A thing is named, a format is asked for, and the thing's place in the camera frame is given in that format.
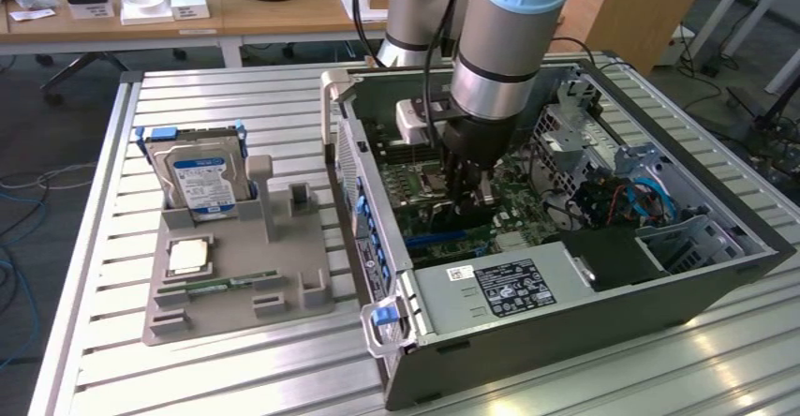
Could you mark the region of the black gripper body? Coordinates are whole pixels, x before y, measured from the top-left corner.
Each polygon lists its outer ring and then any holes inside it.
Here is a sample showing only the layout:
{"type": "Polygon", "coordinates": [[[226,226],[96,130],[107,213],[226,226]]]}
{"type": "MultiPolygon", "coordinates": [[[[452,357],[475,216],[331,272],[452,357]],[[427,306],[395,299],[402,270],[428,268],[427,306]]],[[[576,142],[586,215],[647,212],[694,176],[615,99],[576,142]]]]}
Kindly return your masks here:
{"type": "Polygon", "coordinates": [[[508,151],[512,135],[512,117],[503,120],[464,117],[448,121],[443,142],[462,161],[484,171],[508,151]]]}

